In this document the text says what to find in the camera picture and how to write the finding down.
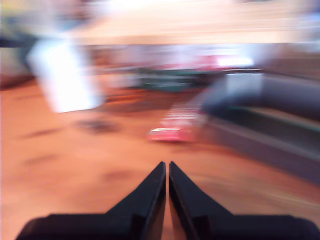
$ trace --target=orange floor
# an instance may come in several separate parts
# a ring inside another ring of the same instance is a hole
[[[119,131],[92,134],[52,113],[33,83],[1,92],[1,237],[31,218],[106,212],[160,162],[175,161],[234,213],[291,214],[320,226],[320,188],[221,145],[146,141],[165,110],[110,113]],[[163,236],[175,238],[167,202]]]

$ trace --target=blurry furniture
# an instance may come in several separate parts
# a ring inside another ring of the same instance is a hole
[[[161,1],[101,18],[70,34],[84,45],[292,43],[301,0]]]
[[[212,134],[257,160],[320,184],[320,84],[263,73],[228,74],[203,108]]]

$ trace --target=dark stain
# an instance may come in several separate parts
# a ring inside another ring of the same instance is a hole
[[[48,134],[54,134],[54,133],[60,132],[61,130],[62,128],[51,128],[51,129],[45,129],[41,131],[34,131],[29,134],[21,136],[20,139],[30,139],[30,138],[40,137]]]
[[[38,156],[34,158],[27,159],[23,162],[24,165],[32,166],[36,164],[46,163],[50,161],[54,161],[58,158],[58,155],[56,154],[50,154],[45,156]]]
[[[101,180],[104,182],[110,182],[120,179],[128,179],[134,175],[133,171],[130,170],[119,170],[105,173],[101,176]]]
[[[75,123],[75,125],[81,129],[88,130],[93,134],[119,131],[118,125],[105,120],[78,121]]]
[[[18,96],[15,98],[15,100],[26,100],[26,99],[34,99],[34,98],[42,98],[42,94],[34,94],[34,95],[28,95],[28,96]]]

